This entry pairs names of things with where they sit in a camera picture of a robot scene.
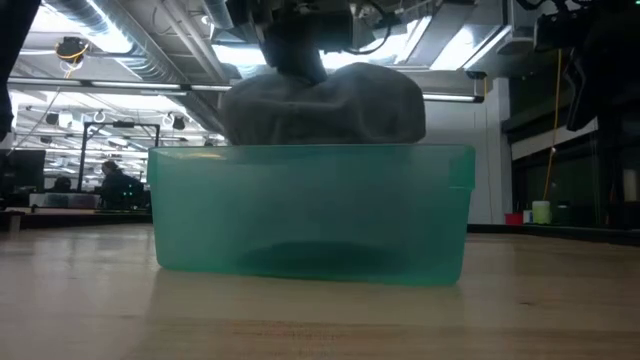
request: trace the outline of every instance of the green plastic bin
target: green plastic bin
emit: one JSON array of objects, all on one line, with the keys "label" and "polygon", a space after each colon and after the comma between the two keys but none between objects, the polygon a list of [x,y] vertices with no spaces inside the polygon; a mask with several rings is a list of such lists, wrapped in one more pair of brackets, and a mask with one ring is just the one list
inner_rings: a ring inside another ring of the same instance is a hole
[{"label": "green plastic bin", "polygon": [[455,283],[474,187],[469,146],[155,148],[168,269],[405,285]]}]

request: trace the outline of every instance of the gray cloth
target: gray cloth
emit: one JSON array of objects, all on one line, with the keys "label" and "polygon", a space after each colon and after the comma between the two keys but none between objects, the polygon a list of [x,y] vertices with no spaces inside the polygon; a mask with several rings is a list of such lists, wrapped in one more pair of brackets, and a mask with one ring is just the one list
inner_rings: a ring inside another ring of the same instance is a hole
[{"label": "gray cloth", "polygon": [[281,74],[247,79],[224,96],[221,115],[233,145],[414,143],[425,135],[420,87],[364,63],[315,86]]}]

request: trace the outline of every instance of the red cup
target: red cup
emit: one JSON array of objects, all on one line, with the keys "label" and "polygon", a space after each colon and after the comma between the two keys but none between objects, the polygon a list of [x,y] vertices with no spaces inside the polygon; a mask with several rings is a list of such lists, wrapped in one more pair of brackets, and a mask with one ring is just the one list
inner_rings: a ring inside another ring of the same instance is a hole
[{"label": "red cup", "polygon": [[504,214],[504,222],[507,225],[522,225],[524,218],[522,213]]}]

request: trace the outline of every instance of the wooden table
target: wooden table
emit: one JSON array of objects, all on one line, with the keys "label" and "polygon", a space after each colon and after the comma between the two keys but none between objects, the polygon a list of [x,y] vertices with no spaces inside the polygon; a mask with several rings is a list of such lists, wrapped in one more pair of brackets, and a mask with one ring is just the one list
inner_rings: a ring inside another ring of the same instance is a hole
[{"label": "wooden table", "polygon": [[0,359],[640,359],[640,249],[469,236],[455,287],[161,270],[148,225],[0,240]]}]

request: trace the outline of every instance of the table surface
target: table surface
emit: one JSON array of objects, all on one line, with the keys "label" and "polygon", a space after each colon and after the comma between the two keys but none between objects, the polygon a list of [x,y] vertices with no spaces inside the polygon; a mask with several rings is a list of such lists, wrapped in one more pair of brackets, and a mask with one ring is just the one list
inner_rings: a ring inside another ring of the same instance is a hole
[{"label": "table surface", "polygon": [[150,225],[0,239],[0,359],[640,359],[640,249],[469,235],[410,288],[162,270]]}]

